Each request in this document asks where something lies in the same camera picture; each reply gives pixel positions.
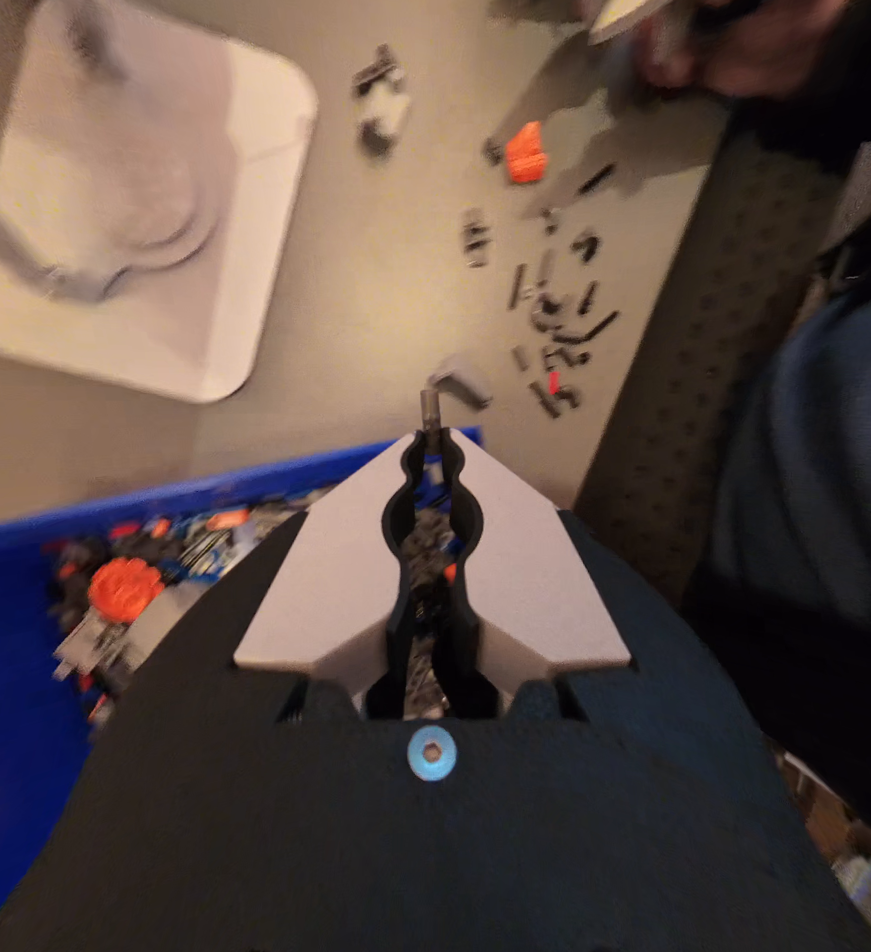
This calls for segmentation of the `cluster of small grey connectors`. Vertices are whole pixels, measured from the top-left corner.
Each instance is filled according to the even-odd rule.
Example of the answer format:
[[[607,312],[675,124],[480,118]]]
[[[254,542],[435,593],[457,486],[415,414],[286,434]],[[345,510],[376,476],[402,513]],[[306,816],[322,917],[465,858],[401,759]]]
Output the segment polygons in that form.
[[[611,162],[602,166],[590,175],[575,191],[575,197],[583,198],[608,182],[616,171],[616,163]],[[544,222],[545,233],[553,236],[560,225],[560,210],[553,207],[541,209],[541,219]],[[581,232],[570,244],[570,252],[578,256],[582,264],[589,264],[600,248],[600,237],[593,231]],[[541,259],[532,286],[524,281],[525,265],[516,268],[512,293],[509,301],[509,310],[516,305],[529,302],[529,325],[545,337],[546,342],[541,348],[541,369],[545,374],[545,382],[532,380],[527,384],[537,400],[538,405],[550,419],[561,417],[562,405],[575,411],[580,408],[582,396],[577,387],[561,382],[563,365],[568,369],[584,366],[589,363],[591,353],[584,350],[584,346],[603,334],[608,327],[621,318],[619,309],[611,311],[607,316],[591,326],[588,330],[570,329],[566,323],[571,299],[568,296],[557,296],[551,290],[551,276],[553,269],[554,249],[548,248]],[[578,318],[590,316],[599,282],[592,280],[586,287],[576,307]],[[523,346],[512,348],[513,360],[519,371],[526,374],[531,369],[531,362]]]

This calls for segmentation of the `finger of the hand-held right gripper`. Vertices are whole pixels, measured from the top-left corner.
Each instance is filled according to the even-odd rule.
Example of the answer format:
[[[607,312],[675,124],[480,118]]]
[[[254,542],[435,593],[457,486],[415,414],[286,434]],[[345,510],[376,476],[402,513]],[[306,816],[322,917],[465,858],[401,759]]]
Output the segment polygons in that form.
[[[660,30],[682,31],[703,7],[698,1],[585,1],[584,27],[590,46],[603,46],[627,37],[643,23]]]

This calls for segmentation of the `black perforated pad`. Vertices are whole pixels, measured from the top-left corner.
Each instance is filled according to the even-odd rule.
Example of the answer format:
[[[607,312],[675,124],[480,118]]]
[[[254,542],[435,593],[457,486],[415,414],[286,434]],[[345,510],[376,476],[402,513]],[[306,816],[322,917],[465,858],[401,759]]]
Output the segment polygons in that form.
[[[702,558],[734,412],[825,304],[820,258],[871,217],[871,145],[832,162],[727,127],[573,504],[678,607]]]

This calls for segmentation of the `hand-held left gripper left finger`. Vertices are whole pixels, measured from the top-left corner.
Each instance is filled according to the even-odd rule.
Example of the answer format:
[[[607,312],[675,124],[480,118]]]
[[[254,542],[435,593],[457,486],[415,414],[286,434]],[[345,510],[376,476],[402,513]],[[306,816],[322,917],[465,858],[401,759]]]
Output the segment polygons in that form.
[[[312,504],[235,649],[235,666],[363,694],[403,718],[412,645],[402,543],[414,529],[425,437],[411,433]]]

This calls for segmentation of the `pile of toy building pieces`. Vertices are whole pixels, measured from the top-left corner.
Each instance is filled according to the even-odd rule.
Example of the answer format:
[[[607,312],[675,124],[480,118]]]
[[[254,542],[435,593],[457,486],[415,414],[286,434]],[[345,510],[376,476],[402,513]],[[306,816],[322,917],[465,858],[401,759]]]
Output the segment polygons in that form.
[[[291,517],[334,483],[295,496],[113,525],[59,541],[48,583],[59,643],[54,678],[71,684],[91,738],[176,623]]]

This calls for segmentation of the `dark grey beam piece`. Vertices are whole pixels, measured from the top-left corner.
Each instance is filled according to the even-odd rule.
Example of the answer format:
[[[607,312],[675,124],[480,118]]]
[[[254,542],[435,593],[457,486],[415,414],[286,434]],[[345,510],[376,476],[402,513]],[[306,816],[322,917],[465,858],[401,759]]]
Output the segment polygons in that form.
[[[388,44],[380,44],[371,63],[359,69],[351,78],[352,95],[355,98],[365,97],[381,81],[389,81],[398,88],[403,76],[403,67],[392,48]]]

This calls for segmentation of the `person's right hand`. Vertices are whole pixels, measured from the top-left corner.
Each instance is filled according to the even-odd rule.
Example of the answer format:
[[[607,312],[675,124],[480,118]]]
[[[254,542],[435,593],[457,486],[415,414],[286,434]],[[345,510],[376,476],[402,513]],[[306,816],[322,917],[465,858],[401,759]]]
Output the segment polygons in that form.
[[[734,21],[718,39],[684,38],[664,59],[659,25],[643,22],[632,45],[641,78],[662,90],[703,89],[739,99],[785,100],[822,61],[846,1],[770,1]]]

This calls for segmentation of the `dark grey connector plate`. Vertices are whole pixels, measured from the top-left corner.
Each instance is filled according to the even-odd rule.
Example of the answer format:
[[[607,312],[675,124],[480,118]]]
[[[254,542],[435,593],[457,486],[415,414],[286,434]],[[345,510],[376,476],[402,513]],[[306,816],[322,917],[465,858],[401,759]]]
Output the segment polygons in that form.
[[[489,262],[491,228],[480,208],[469,208],[463,214],[462,250],[468,268],[484,268]]]

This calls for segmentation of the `orange panel piece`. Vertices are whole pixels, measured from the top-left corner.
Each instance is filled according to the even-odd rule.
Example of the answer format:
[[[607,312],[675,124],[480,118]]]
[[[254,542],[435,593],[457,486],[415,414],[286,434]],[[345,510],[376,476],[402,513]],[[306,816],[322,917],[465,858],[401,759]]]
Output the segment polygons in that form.
[[[541,130],[541,122],[528,122],[506,144],[504,163],[512,184],[535,184],[544,179],[548,154],[543,146]]]

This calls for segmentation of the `light grey curved panel piece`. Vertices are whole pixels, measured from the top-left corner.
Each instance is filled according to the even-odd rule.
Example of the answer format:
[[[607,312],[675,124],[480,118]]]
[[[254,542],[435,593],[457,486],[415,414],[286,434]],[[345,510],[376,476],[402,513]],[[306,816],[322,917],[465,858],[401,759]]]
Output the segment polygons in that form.
[[[402,89],[377,83],[370,89],[357,124],[362,148],[373,157],[382,157],[399,142],[412,104]]]

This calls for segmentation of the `blue plastic bin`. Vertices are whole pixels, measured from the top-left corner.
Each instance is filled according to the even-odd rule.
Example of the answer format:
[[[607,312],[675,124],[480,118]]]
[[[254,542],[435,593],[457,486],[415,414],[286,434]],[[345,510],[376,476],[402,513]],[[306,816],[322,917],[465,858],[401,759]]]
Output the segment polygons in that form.
[[[464,827],[339,675],[232,655],[298,516],[211,587],[94,747],[53,686],[39,543],[134,515],[0,528],[0,950],[498,950]]]

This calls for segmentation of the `white stand base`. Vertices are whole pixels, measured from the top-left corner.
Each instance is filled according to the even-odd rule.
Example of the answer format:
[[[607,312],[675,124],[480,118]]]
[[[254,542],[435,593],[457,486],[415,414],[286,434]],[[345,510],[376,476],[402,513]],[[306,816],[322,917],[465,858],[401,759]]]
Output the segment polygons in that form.
[[[0,2],[0,357],[202,405],[248,380],[318,112],[138,2]]]

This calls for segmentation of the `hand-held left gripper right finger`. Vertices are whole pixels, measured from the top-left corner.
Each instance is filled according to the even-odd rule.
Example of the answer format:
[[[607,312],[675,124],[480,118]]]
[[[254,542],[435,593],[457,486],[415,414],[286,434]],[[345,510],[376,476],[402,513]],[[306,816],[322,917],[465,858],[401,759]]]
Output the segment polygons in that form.
[[[441,449],[461,549],[432,663],[451,717],[496,718],[526,684],[628,667],[564,513],[464,434]]]

